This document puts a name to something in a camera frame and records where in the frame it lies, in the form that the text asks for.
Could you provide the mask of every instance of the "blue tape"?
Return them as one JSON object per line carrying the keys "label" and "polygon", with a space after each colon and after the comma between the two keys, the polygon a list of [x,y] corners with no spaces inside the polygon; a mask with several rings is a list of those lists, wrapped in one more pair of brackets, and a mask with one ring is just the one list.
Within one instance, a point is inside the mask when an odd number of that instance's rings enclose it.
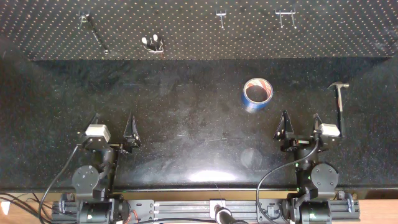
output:
{"label": "blue tape", "polygon": [[[263,88],[267,93],[267,99],[262,102],[256,102],[251,100],[248,97],[248,94],[246,93],[248,88],[251,86],[260,86],[261,88]],[[257,111],[265,108],[267,104],[270,102],[273,95],[274,95],[274,90],[272,89],[271,84],[267,80],[263,78],[252,78],[248,82],[246,82],[246,84],[244,84],[243,86],[243,93],[242,93],[243,105],[246,107],[245,109],[248,112]]]}

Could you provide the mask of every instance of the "hammer head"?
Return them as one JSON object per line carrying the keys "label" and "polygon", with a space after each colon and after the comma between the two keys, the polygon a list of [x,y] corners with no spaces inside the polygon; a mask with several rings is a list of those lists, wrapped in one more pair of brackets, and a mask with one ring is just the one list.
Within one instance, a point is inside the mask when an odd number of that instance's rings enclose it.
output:
{"label": "hammer head", "polygon": [[336,88],[341,88],[341,87],[348,88],[349,84],[342,83],[342,82],[335,82],[335,83],[332,83],[329,87],[331,87],[331,86],[336,86]]}

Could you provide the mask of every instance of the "black tabletop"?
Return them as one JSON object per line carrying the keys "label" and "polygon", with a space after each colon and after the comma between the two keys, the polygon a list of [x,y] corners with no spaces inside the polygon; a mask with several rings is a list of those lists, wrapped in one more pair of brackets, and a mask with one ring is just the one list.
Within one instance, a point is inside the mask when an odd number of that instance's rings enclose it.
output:
{"label": "black tabletop", "polygon": [[[342,89],[347,139],[320,154],[340,172],[339,187],[398,187],[398,70],[392,58],[263,60],[3,61],[0,189],[43,190],[71,153],[94,113],[111,141],[123,140],[130,111],[142,146],[119,157],[117,191],[252,189],[292,156],[272,139],[282,110],[296,134],[310,134],[312,116],[337,124],[336,81]],[[248,113],[242,89],[268,80],[274,96]],[[79,152],[53,190],[71,189]],[[264,182],[295,188],[293,167]]]}

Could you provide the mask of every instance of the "black pegboard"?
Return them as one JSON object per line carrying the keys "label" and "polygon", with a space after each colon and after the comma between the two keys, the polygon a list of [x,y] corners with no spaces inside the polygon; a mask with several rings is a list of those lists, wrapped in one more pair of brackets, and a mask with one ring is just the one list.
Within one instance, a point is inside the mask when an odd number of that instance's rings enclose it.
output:
{"label": "black pegboard", "polygon": [[[222,59],[391,56],[398,48],[397,1],[0,0],[1,33],[32,60]],[[226,10],[221,28],[216,10]],[[295,10],[280,27],[275,10]],[[86,27],[90,11],[111,53]],[[158,34],[164,56],[142,37]]]}

